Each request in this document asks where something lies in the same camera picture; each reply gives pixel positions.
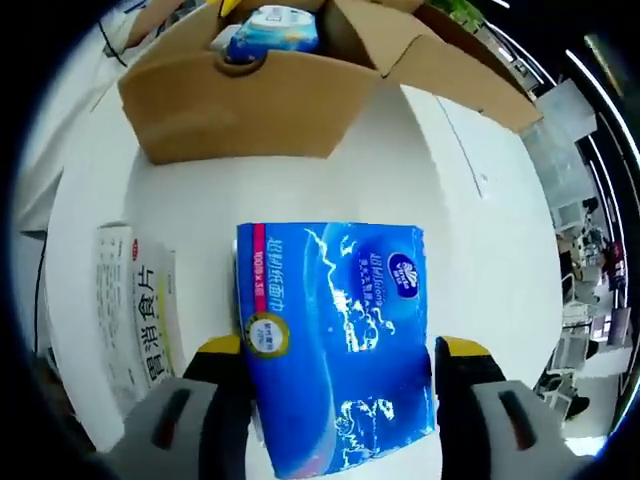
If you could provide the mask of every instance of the cardboard flap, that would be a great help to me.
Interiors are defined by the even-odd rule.
[[[467,32],[462,25],[450,18],[446,13],[431,5],[422,4],[414,15],[445,42],[458,47],[463,52],[482,62],[509,82],[513,88],[523,95],[527,95],[526,90],[518,83],[509,68],[484,43]]]
[[[426,35],[440,40],[420,20],[394,8],[361,0],[332,0],[327,9],[334,10],[327,12],[327,15],[334,18],[335,10],[342,14],[362,43],[372,66],[382,76],[391,71],[416,37]],[[342,38],[332,39],[332,42],[337,43],[340,48],[346,43]]]
[[[542,115],[489,67],[448,43],[415,39],[388,79],[427,90],[520,132]]]
[[[376,72],[330,58],[272,51],[253,73],[227,76],[198,52],[127,75],[125,113],[156,164],[248,155],[326,157]]]
[[[196,14],[188,15],[160,35],[142,57],[130,68],[138,70],[167,58],[206,50],[218,34],[220,4],[201,7]]]

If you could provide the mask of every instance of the desk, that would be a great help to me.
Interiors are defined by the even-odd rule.
[[[94,232],[115,220],[176,249],[178,313],[189,358],[211,336],[231,331],[236,224],[419,225],[426,231],[429,262],[429,344],[441,334],[479,341],[507,377],[533,387],[562,323],[560,267],[542,187],[517,136],[475,112],[419,93],[409,87],[380,90],[327,160],[259,157],[163,167],[149,165],[140,152],[117,89],[106,93],[65,152],[45,265],[60,373],[99,450],[122,434],[92,308]],[[394,150],[401,142],[424,142],[423,136],[428,150]],[[353,155],[356,147],[359,155]],[[367,183],[361,181],[363,171]],[[479,175],[486,177],[482,195]],[[274,188],[262,195],[257,182]],[[388,195],[372,184],[402,188]],[[437,435],[339,475],[424,480],[425,467],[429,478],[439,478]],[[272,478],[270,472],[266,451],[252,433],[247,476]]]

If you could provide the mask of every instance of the cable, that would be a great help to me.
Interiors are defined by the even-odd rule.
[[[44,252],[47,248],[47,237],[44,237],[42,252],[40,253],[40,263],[38,263],[38,276],[36,277],[36,294],[33,303],[33,351],[38,355],[38,298],[40,296],[40,279],[42,278],[42,266],[44,265]]]
[[[100,33],[102,33],[102,36],[104,38],[104,41],[107,44],[107,48],[109,49],[109,51],[111,52],[111,55],[113,55],[114,57],[116,57],[116,59],[118,60],[118,62],[120,62],[120,65],[122,65],[124,68],[127,68],[127,64],[124,63],[124,61],[122,60],[122,58],[120,58],[120,55],[118,55],[118,53],[114,50],[114,48],[111,46],[111,42],[109,41],[109,37],[107,37],[107,34],[104,31],[104,28],[102,27],[102,22],[100,20],[98,20],[98,28],[100,28]]]

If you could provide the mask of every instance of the white medicine box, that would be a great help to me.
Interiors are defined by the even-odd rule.
[[[95,282],[106,375],[124,416],[153,386],[184,368],[175,253],[129,225],[102,226]]]

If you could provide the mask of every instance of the printed logo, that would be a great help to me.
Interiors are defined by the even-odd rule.
[[[389,272],[403,298],[418,295],[418,272],[413,261],[403,253],[394,253],[389,257]]]
[[[289,328],[284,320],[269,312],[249,318],[244,336],[251,351],[261,358],[279,357],[287,353]]]

